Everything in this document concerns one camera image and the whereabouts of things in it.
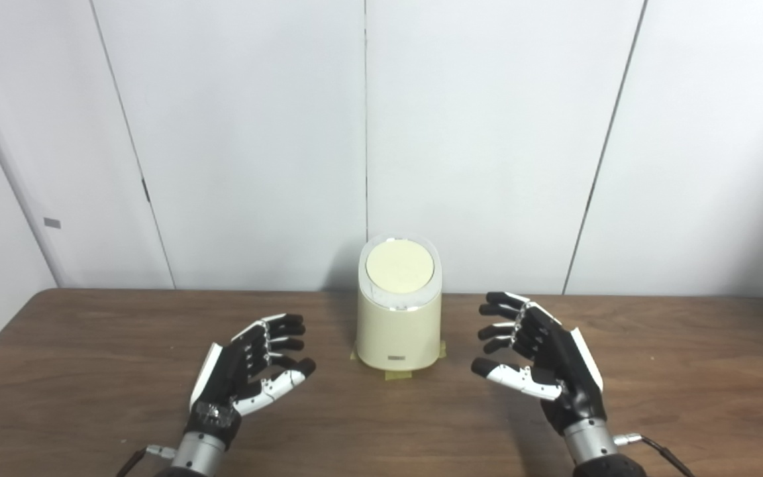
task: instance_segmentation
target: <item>brown tabletop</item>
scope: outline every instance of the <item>brown tabletop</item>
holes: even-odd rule
[[[670,447],[699,477],[763,474],[763,299],[538,296],[579,326],[612,432]],[[0,475],[115,475],[176,446],[211,341],[257,317],[305,315],[317,371],[247,417],[220,477],[556,476],[572,462],[538,402],[470,372],[481,296],[443,298],[448,357],[411,380],[349,356],[352,293],[49,290],[0,333]],[[500,360],[520,362],[504,350]],[[653,450],[624,452],[676,476]],[[130,475],[166,461],[146,456]]]

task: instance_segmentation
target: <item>door hinge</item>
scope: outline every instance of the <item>door hinge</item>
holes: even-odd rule
[[[146,202],[152,203],[152,199],[149,198],[149,187],[146,187],[146,178],[140,178],[140,183],[143,184],[143,193],[146,194]]]

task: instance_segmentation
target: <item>metal wrist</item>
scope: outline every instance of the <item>metal wrist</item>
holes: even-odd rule
[[[598,417],[573,423],[567,426],[562,434],[576,465],[619,453],[611,433],[605,426],[605,420]]]
[[[176,457],[170,466],[188,468],[205,477],[214,477],[220,468],[223,453],[223,441],[201,432],[188,432],[181,438]]]

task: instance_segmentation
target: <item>white rim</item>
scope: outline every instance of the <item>white rim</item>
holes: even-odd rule
[[[370,275],[367,274],[367,257],[370,256],[370,251],[372,251],[376,245],[391,240],[410,240],[411,242],[417,242],[417,244],[420,244],[432,256],[434,272],[432,277],[429,278],[428,283],[423,285],[421,289],[411,293],[391,293],[382,289],[370,279]],[[437,254],[437,249],[431,242],[416,235],[384,233],[384,235],[375,236],[361,248],[361,258],[358,262],[358,286],[361,287],[361,293],[363,293],[364,296],[383,308],[388,308],[388,310],[391,311],[415,310],[416,308],[428,304],[428,302],[432,301],[432,299],[441,292],[442,270],[440,266],[440,256]]]

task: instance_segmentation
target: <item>yellow tape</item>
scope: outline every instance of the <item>yellow tape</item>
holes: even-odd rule
[[[441,340],[440,350],[437,351],[437,359],[443,359],[445,357],[446,357],[446,341]],[[352,347],[352,353],[349,355],[349,360],[357,360],[357,359],[358,359],[358,353],[356,353],[355,348]],[[414,377],[414,374],[412,374],[411,371],[385,371],[384,372],[385,381],[410,380],[412,377]]]
[[[410,379],[411,379],[411,371],[385,371],[384,372],[385,381],[410,380]]]

